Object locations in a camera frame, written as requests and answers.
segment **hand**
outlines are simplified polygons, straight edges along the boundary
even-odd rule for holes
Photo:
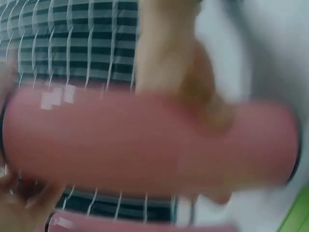
[[[37,192],[23,184],[16,188],[17,182],[16,173],[0,177],[0,231],[34,232],[53,212],[64,186],[48,184]]]

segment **pink cylindrical object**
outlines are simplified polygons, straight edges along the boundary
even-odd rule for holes
[[[49,222],[48,232],[236,232],[236,230],[230,225],[178,228],[170,225],[113,222],[99,217],[56,211]]]
[[[166,196],[287,182],[298,155],[293,113],[267,102],[234,106],[214,133],[176,100],[73,86],[22,87],[8,103],[3,147],[35,178]]]

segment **striped fabric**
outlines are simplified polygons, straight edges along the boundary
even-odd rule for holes
[[[22,79],[133,83],[135,0],[1,0],[0,13],[0,55],[18,47]]]
[[[134,84],[136,0],[0,0],[0,57],[18,52],[18,82]],[[175,220],[176,199],[68,189],[59,208],[144,221]]]

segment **green object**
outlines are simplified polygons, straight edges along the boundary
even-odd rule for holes
[[[309,186],[299,192],[277,232],[309,232]]]

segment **white surface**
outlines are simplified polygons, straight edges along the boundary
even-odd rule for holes
[[[255,91],[257,95],[277,95],[292,103],[302,120],[302,161],[286,187],[235,193],[223,207],[199,198],[195,224],[231,221],[239,232],[275,232],[296,194],[309,180],[309,1],[247,0],[244,11],[250,25],[269,46],[273,58],[273,63],[265,61],[263,65],[267,68],[258,75],[250,73],[245,49],[220,8],[218,0],[205,1],[197,22],[197,34],[213,61],[218,89],[230,101],[246,99]],[[256,84],[252,89],[248,85],[251,81]],[[187,224],[189,209],[190,204],[181,200],[179,225]]]

